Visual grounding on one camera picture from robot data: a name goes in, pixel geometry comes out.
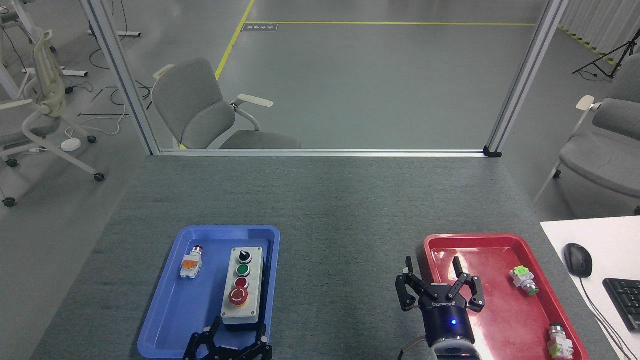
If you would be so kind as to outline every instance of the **chair wheel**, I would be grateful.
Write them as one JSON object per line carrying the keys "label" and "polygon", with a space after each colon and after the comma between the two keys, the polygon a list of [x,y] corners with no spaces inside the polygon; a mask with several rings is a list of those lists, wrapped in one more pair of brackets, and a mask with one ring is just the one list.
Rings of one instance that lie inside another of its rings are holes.
{"label": "chair wheel", "polygon": [[15,205],[15,199],[13,197],[8,197],[5,200],[2,200],[2,203],[7,207],[10,208],[13,205]]}

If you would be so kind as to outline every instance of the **round white device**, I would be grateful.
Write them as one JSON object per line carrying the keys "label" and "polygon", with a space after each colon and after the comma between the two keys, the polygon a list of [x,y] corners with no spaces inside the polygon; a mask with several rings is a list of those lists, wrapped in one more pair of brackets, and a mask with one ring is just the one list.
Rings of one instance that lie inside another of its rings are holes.
{"label": "round white device", "polygon": [[60,147],[62,148],[62,150],[69,152],[69,151],[73,151],[73,150],[78,150],[80,148],[80,139],[69,139],[69,140],[65,140],[62,145],[60,145]]}

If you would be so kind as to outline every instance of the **computer mouse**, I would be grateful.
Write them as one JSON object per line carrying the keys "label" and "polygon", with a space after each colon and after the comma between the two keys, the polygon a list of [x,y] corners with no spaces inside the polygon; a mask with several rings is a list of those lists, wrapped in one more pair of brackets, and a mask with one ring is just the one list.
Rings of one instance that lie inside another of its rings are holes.
{"label": "computer mouse", "polygon": [[591,276],[593,262],[587,249],[578,244],[569,243],[564,246],[563,255],[569,274],[577,277]]}

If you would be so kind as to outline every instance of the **aluminum frame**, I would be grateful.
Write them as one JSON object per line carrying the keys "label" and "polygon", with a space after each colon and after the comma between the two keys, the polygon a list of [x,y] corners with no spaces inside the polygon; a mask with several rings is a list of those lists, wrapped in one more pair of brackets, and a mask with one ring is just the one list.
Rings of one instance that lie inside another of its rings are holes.
{"label": "aluminum frame", "polygon": [[96,38],[115,75],[118,87],[138,123],[138,133],[151,155],[163,156],[361,156],[361,157],[482,157],[501,156],[507,135],[522,108],[533,79],[554,36],[569,0],[548,0],[518,74],[504,101],[484,150],[222,150],[160,149],[147,112],[123,55],[116,29],[101,0],[81,0]]}
{"label": "aluminum frame", "polygon": [[122,44],[111,21],[111,16],[102,0],[81,0],[84,13],[95,33],[95,38],[104,53],[111,73],[116,78],[118,89],[122,94],[131,117],[138,123],[136,128],[142,144],[151,155],[160,154],[156,138],[153,135],[145,105],[136,90],[136,83],[124,58]]}

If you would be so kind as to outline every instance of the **white curtain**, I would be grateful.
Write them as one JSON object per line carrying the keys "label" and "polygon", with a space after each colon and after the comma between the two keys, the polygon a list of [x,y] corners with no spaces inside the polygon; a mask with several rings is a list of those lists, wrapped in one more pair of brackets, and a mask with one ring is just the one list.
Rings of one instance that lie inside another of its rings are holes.
{"label": "white curtain", "polygon": [[[633,39],[640,29],[640,0],[571,0],[560,25],[605,54]],[[618,61],[623,51],[609,57]]]}

